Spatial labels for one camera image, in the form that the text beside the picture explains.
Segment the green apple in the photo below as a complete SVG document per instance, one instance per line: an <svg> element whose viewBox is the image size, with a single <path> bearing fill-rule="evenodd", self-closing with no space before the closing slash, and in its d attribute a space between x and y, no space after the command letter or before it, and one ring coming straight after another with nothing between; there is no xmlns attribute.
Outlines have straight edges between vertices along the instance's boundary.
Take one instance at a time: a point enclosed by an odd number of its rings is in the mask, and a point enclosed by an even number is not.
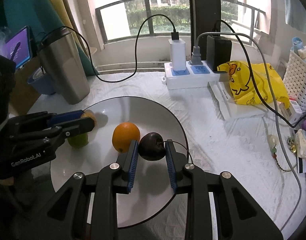
<svg viewBox="0 0 306 240"><path fill-rule="evenodd" d="M74 137L68 138L68 143L72 148L79 149L88 144L88 134L83 133Z"/></svg>

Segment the tablet with purple screen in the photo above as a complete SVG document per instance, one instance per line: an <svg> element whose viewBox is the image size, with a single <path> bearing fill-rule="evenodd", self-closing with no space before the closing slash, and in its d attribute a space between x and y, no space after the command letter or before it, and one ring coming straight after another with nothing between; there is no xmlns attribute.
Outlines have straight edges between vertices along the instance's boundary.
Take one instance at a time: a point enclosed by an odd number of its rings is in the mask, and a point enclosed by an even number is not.
<svg viewBox="0 0 306 240"><path fill-rule="evenodd" d="M29 26L23 27L5 44L7 58L16 64L15 69L21 68L32 59L30 31Z"/></svg>

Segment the cardboard box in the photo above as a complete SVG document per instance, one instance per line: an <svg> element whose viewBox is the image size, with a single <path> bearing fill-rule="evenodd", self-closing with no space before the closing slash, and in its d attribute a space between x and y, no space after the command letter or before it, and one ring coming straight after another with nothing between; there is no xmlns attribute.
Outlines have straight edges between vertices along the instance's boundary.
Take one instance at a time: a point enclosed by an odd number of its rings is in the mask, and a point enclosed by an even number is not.
<svg viewBox="0 0 306 240"><path fill-rule="evenodd" d="M27 114L40 97L40 93L27 83L28 78L39 68L39 57L35 57L16 70L15 87L11 93L9 113L15 116Z"/></svg>

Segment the blue bowl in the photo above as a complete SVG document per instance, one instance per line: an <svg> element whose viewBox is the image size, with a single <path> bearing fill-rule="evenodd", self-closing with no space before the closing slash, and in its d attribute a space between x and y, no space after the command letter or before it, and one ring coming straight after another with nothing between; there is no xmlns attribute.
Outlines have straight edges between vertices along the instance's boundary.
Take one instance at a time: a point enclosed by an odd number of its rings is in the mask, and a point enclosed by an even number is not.
<svg viewBox="0 0 306 240"><path fill-rule="evenodd" d="M56 93L51 76L41 68L38 68L28 78L27 83L40 94L53 95Z"/></svg>

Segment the dark plum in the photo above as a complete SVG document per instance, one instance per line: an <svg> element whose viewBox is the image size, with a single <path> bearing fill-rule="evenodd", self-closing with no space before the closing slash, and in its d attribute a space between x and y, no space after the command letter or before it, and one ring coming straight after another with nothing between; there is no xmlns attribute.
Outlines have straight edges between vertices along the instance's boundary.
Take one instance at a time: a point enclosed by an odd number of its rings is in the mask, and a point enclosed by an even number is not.
<svg viewBox="0 0 306 240"><path fill-rule="evenodd" d="M146 134L139 142L138 154L147 161L158 161L165 157L163 138L156 132Z"/></svg>

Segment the white flat scale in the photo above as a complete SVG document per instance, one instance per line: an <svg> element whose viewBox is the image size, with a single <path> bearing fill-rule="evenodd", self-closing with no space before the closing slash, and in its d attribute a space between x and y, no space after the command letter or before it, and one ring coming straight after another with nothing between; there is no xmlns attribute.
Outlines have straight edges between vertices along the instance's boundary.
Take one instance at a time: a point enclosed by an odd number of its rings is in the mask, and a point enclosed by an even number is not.
<svg viewBox="0 0 306 240"><path fill-rule="evenodd" d="M226 121L239 118L273 116L273 113L263 105L238 105L235 103L228 82L212 81L210 88L219 102L221 114Z"/></svg>

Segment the white charger adapter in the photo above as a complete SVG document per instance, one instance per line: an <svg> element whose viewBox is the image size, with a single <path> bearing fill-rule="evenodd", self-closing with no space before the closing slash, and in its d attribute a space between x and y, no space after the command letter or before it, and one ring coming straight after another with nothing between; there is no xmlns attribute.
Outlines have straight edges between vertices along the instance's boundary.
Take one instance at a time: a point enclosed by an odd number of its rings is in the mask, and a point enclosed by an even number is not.
<svg viewBox="0 0 306 240"><path fill-rule="evenodd" d="M186 70L186 43L181 38L179 40L169 39L170 61L174 71Z"/></svg>

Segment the white perforated basket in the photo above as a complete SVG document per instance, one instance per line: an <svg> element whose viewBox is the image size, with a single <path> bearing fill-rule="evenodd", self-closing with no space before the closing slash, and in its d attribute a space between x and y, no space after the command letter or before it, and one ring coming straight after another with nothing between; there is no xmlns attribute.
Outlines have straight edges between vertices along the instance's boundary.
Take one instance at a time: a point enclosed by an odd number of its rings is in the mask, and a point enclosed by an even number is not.
<svg viewBox="0 0 306 240"><path fill-rule="evenodd" d="M290 50L286 73L283 79L288 95L294 98L306 112L306 62Z"/></svg>

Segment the yellow duck plastic bag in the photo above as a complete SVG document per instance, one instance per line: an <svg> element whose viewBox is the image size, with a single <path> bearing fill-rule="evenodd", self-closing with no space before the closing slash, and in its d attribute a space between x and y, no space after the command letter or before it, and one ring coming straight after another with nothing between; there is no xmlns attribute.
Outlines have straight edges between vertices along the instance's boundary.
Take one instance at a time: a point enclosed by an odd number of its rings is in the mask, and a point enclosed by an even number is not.
<svg viewBox="0 0 306 240"><path fill-rule="evenodd" d="M229 87L236 104L238 105L259 105L261 100L257 95L257 88L266 103L272 103L273 97L270 92L271 83L276 101L290 106L287 89L275 69L267 65L251 64L248 67L244 61L230 61L218 66L218 71L226 72L229 75Z"/></svg>

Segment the stainless steel tumbler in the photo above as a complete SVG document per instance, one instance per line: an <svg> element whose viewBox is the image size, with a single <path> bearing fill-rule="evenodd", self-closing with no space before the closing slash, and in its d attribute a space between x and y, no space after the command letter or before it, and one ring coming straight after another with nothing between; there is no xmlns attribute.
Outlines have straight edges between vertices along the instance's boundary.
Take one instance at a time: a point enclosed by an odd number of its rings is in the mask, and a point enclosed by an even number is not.
<svg viewBox="0 0 306 240"><path fill-rule="evenodd" d="M70 29L60 27L41 40L40 62L67 103L75 105L90 92L79 51Z"/></svg>

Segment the balcony railing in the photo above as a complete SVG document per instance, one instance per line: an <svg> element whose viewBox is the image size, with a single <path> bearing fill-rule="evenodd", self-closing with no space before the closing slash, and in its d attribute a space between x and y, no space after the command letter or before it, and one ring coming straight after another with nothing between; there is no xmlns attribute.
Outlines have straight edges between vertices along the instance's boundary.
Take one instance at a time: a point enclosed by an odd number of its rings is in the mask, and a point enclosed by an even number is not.
<svg viewBox="0 0 306 240"><path fill-rule="evenodd" d="M191 32L189 0L119 0L95 9L104 43L126 40L137 35L143 26L142 36L162 36L172 31L172 26L162 14L168 16L181 35ZM266 12L238 0L221 0L221 18L233 27L253 35L259 29L261 17Z"/></svg>

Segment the orange fruit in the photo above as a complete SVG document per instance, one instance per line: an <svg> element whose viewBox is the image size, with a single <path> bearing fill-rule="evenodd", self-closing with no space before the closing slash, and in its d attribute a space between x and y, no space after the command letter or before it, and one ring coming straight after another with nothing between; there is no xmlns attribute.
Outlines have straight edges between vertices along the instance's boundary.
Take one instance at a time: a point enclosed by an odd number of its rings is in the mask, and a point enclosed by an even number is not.
<svg viewBox="0 0 306 240"><path fill-rule="evenodd" d="M118 153L125 153L129 150L133 140L139 142L140 139L141 133L139 128L131 122L123 122L114 129L112 145Z"/></svg>

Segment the teal curtain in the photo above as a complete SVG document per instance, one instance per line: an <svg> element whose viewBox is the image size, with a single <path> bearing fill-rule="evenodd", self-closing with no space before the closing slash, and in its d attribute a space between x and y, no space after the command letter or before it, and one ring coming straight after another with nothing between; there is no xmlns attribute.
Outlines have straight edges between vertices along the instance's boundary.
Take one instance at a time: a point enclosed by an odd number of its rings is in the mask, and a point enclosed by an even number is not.
<svg viewBox="0 0 306 240"><path fill-rule="evenodd" d="M58 27L72 27L60 18L51 0L4 0L3 6L6 26L13 34L29 26L35 39L39 39L42 32L48 34Z"/></svg>

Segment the brown kiwi fruit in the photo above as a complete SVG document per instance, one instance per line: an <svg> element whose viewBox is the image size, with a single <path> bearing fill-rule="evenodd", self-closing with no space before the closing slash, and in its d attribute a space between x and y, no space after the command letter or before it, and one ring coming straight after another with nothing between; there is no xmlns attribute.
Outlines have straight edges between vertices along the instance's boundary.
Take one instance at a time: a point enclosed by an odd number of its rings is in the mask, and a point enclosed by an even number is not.
<svg viewBox="0 0 306 240"><path fill-rule="evenodd" d="M95 126L97 125L96 117L95 117L95 115L92 112L84 112L81 115L81 118L91 118L93 120L93 122L94 122L94 125Z"/></svg>

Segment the white power strip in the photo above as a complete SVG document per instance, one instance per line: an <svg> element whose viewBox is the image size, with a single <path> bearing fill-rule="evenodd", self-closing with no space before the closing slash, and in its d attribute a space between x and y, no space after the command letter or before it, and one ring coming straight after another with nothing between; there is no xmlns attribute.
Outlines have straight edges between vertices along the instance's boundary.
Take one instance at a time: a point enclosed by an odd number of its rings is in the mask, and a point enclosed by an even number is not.
<svg viewBox="0 0 306 240"><path fill-rule="evenodd" d="M186 89L186 88L202 88L208 87L210 82L228 82L228 74L226 72L213 72L206 64L191 65L186 62L185 70L173 70L172 63L164 64L164 76L162 83L167 85L169 90Z"/></svg>

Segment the black power adapter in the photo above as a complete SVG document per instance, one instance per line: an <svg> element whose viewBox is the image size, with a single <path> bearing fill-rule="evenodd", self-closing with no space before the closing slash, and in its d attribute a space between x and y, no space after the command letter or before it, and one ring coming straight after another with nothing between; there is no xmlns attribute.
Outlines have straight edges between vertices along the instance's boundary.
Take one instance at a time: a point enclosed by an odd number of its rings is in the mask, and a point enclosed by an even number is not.
<svg viewBox="0 0 306 240"><path fill-rule="evenodd" d="M229 62L231 58L231 40L219 35L207 36L206 63L213 72L218 72L218 66Z"/></svg>

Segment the yellow curtain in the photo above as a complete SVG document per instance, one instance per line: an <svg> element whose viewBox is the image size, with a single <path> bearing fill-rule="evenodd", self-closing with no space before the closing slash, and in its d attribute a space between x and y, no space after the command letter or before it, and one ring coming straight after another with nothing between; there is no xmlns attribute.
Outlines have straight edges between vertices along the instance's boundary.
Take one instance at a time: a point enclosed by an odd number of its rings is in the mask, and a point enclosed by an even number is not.
<svg viewBox="0 0 306 240"><path fill-rule="evenodd" d="M65 26L78 30L68 0L50 0Z"/></svg>

